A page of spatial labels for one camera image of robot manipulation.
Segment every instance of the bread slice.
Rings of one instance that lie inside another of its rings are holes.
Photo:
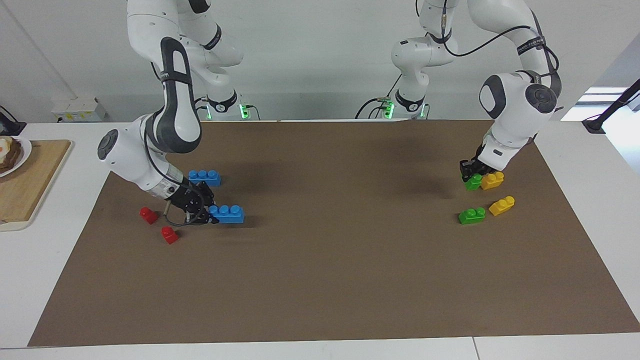
[[[0,172],[13,169],[22,145],[10,136],[0,136]]]

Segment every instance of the black stand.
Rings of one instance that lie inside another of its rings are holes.
[[[11,121],[3,113],[0,113],[0,124],[2,125],[2,131],[0,135],[17,136],[20,135],[24,127],[27,126],[26,122]]]
[[[595,120],[585,120],[582,122],[584,127],[592,134],[606,134],[602,129],[602,124],[607,121],[613,113],[618,111],[624,105],[627,105],[631,97],[640,91],[640,79],[638,79],[627,91],[623,92],[622,95],[616,102],[611,104],[611,106],[606,109],[602,115],[600,115]]]

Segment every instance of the white robotic arm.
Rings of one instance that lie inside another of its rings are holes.
[[[129,41],[140,56],[160,71],[164,106],[133,123],[114,129],[98,146],[98,157],[113,172],[186,213],[184,224],[215,222],[207,207],[213,193],[204,183],[193,185],[169,164],[169,152],[185,154],[200,143],[191,70],[207,84],[207,98],[229,104],[220,113],[233,114],[237,94],[228,76],[215,73],[242,60],[242,52],[212,21],[208,0],[129,0]]]
[[[480,102],[495,123],[476,156],[461,161],[464,180],[474,174],[504,170],[551,118],[562,90],[557,59],[554,67],[553,52],[546,45],[535,14],[523,0],[467,2],[476,25],[509,38],[517,46],[524,70],[493,75],[483,85]],[[419,114],[428,85],[422,72],[424,67],[443,65],[470,54],[456,54],[458,46],[452,37],[451,24],[457,5],[458,0],[425,0],[420,23],[428,32],[426,37],[419,41],[404,40],[394,47],[392,58],[402,72],[394,99],[400,116],[414,119]]]

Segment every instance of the white table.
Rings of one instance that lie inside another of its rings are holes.
[[[33,224],[0,233],[0,359],[640,359],[640,334],[24,349],[106,180],[96,147],[116,126],[30,124],[23,133],[74,147]],[[579,123],[551,122],[536,143],[640,316],[640,176]]]

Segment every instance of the white plate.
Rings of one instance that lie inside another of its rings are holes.
[[[31,155],[31,142],[29,140],[21,136],[12,136],[12,138],[18,141],[22,145],[22,148],[20,149],[18,161],[15,163],[15,166],[5,172],[0,172],[0,177],[7,176],[16,171],[19,167],[22,166],[22,164],[24,164],[25,161],[27,161],[29,155]]]

